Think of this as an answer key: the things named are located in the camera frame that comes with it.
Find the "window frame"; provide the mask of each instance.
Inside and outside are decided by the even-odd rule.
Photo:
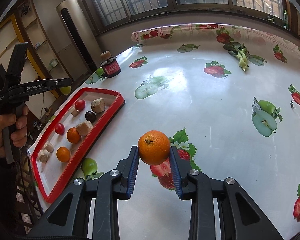
[[[273,16],[271,14],[268,14],[263,11],[259,11],[256,9],[248,8],[248,7],[243,7],[239,6],[233,3],[233,0],[228,0],[228,4],[222,4],[222,3],[189,3],[189,4],[178,4],[177,0],[167,0],[168,6],[162,7],[162,8],[157,8],[149,11],[145,11],[142,13],[138,13],[135,15],[131,15],[129,11],[129,7],[127,5],[126,0],[121,0],[123,8],[126,12],[127,17],[120,19],[116,22],[110,23],[109,25],[104,25],[102,22],[102,17],[100,15],[100,12],[98,11],[98,8],[94,2],[94,0],[82,0],[84,6],[87,6],[86,10],[90,11],[90,15],[92,17],[91,21],[94,21],[95,26],[97,29],[95,30],[97,35],[104,33],[110,29],[114,29],[116,27],[120,27],[123,24],[129,23],[129,22],[135,22],[137,20],[144,20],[147,17],[153,17],[155,15],[160,15],[164,13],[171,13],[171,12],[183,12],[183,11],[196,11],[199,10],[200,12],[228,12],[235,14],[237,16],[247,16],[247,17],[255,17],[261,20],[267,20],[267,16],[274,18],[275,24],[272,24],[278,28],[283,28],[284,25],[284,20]],[[286,9],[287,2],[286,0],[282,0],[282,8],[283,12]]]

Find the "yellow wooden frame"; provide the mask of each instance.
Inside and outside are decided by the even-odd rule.
[[[25,40],[23,39],[22,37],[22,34],[20,32],[20,29],[19,29],[19,26],[17,24],[17,21],[16,21],[16,17],[14,14],[10,15],[7,19],[5,19],[1,24],[0,24],[0,29],[5,26],[8,22],[12,22],[12,26],[13,26],[13,29],[17,35],[17,38],[18,38],[18,41],[20,43],[22,42],[25,42]],[[34,70],[37,72],[37,74],[39,75],[39,77],[41,79],[45,79],[46,76],[43,74],[43,72],[41,71],[41,69],[39,68],[38,64],[36,63],[36,61],[34,60],[33,56],[31,55],[30,51],[28,50],[27,51],[27,57],[32,65],[32,67],[34,68]],[[54,95],[55,98],[58,98],[59,95],[58,93],[55,91],[55,90],[51,90],[51,93]]]

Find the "black sleeve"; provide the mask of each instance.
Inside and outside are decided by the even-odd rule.
[[[0,158],[0,221],[10,232],[15,232],[18,226],[16,180],[16,165],[7,164],[5,159]]]

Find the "red jar label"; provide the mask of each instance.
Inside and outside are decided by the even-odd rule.
[[[109,65],[103,66],[103,69],[109,76],[109,75],[116,73],[118,70],[120,70],[120,66],[119,66],[118,62],[115,60],[114,62],[110,63]]]

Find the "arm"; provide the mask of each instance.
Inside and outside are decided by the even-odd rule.
[[[27,119],[28,107],[23,108],[23,116],[16,120],[14,114],[0,116],[0,221],[11,232],[18,225],[18,214],[16,212],[16,176],[15,163],[7,164],[2,140],[2,129],[16,123],[18,131],[11,134],[11,139],[16,147],[22,147],[27,141]]]

